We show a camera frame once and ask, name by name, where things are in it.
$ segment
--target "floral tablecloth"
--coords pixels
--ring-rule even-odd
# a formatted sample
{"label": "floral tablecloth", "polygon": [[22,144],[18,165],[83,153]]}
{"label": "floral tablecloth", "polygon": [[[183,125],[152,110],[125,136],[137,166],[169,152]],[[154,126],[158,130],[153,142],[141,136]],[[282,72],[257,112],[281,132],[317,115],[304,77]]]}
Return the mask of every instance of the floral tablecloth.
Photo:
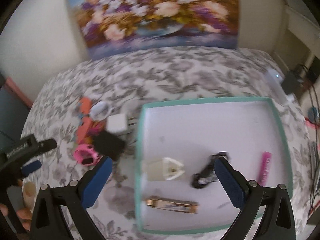
{"label": "floral tablecloth", "polygon": [[[87,168],[76,164],[72,154],[73,134],[79,124],[77,103],[81,96],[94,102],[106,100],[115,113],[138,118],[141,105],[153,101],[225,96],[274,98],[263,78],[272,67],[280,71],[265,52],[252,49],[171,47],[120,54],[77,67],[51,78],[42,88],[27,118],[23,136],[34,133],[37,140],[54,138],[58,147],[37,157],[42,168],[24,180],[51,187],[80,179]],[[308,132],[296,101],[287,106],[275,103],[286,132],[293,170],[292,208],[297,234],[308,219],[311,185]],[[220,239],[225,230],[188,236],[141,233],[134,218],[135,125],[125,140],[127,148],[114,163],[112,178],[87,211],[105,236],[112,240]],[[66,208],[67,224],[75,239],[81,239]],[[252,239],[260,219],[249,234]]]}

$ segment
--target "gold harmonica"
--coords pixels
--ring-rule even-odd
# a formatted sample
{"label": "gold harmonica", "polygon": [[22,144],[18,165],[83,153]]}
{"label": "gold harmonica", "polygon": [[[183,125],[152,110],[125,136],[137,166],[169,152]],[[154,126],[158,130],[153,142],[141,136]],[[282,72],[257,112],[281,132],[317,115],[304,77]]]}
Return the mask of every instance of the gold harmonica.
{"label": "gold harmonica", "polygon": [[153,208],[183,213],[197,213],[199,206],[197,202],[193,201],[160,198],[158,196],[150,196],[148,199],[146,199],[146,204]]}

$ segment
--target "white tray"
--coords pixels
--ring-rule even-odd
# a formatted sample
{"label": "white tray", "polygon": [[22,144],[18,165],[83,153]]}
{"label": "white tray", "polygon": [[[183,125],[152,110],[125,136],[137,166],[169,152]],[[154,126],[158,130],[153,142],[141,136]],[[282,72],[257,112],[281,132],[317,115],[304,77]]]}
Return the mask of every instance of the white tray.
{"label": "white tray", "polygon": [[[292,197],[292,169],[286,137],[270,98],[201,98],[146,104],[138,128],[135,209],[138,227],[153,234],[194,234],[227,228],[236,218],[220,182],[191,187],[209,157],[220,151],[247,180],[258,179],[262,153],[272,153],[267,187],[280,183]],[[141,162],[171,157],[185,165],[181,180],[148,181]],[[196,201],[198,213],[180,213],[145,205],[151,195]]]}

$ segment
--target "floral painting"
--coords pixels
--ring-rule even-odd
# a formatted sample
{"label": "floral painting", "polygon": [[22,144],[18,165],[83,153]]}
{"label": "floral painting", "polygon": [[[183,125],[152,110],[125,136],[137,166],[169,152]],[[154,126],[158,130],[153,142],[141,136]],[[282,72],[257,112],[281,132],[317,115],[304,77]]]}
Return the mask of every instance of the floral painting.
{"label": "floral painting", "polygon": [[237,46],[238,0],[68,0],[93,59],[170,46]]}

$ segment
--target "pink tube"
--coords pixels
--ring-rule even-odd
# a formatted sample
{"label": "pink tube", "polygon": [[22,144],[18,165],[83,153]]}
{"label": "pink tube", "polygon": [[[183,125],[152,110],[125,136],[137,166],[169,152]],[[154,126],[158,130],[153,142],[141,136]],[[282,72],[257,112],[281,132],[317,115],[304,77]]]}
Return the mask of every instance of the pink tube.
{"label": "pink tube", "polygon": [[260,167],[260,175],[258,179],[258,183],[260,186],[264,187],[268,180],[270,164],[271,164],[271,156],[270,152],[264,152],[262,154],[262,163]]}

